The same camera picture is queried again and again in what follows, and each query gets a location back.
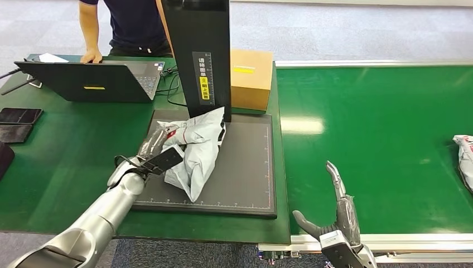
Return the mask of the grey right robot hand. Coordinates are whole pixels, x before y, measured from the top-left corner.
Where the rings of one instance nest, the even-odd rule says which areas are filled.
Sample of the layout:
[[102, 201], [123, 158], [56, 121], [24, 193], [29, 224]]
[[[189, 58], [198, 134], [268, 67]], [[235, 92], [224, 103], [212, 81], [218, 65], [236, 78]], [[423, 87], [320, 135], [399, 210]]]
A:
[[354, 204], [354, 197], [346, 193], [344, 182], [337, 167], [330, 161], [326, 162], [326, 170], [331, 180], [336, 197], [336, 220], [328, 226], [320, 227], [308, 221], [298, 210], [292, 212], [297, 224], [307, 234], [321, 242], [321, 236], [333, 231], [341, 231], [351, 247], [361, 245], [360, 227]]

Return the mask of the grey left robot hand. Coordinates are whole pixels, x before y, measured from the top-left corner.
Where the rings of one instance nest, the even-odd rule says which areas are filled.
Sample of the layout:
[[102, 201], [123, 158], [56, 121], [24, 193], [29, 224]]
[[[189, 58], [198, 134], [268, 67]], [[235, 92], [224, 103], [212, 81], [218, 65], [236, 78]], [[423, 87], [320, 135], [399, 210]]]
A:
[[180, 153], [174, 147], [163, 148], [167, 139], [168, 129], [158, 124], [140, 146], [137, 154], [139, 162], [153, 166], [179, 164], [182, 161]]

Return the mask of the person's right hand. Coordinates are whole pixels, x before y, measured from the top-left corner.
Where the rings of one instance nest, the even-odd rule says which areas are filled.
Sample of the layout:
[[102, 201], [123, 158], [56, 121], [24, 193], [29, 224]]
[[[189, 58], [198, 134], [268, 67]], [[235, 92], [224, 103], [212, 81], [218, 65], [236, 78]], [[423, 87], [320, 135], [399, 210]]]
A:
[[98, 64], [101, 63], [103, 56], [98, 48], [87, 48], [85, 54], [81, 57], [81, 63], [93, 63]]

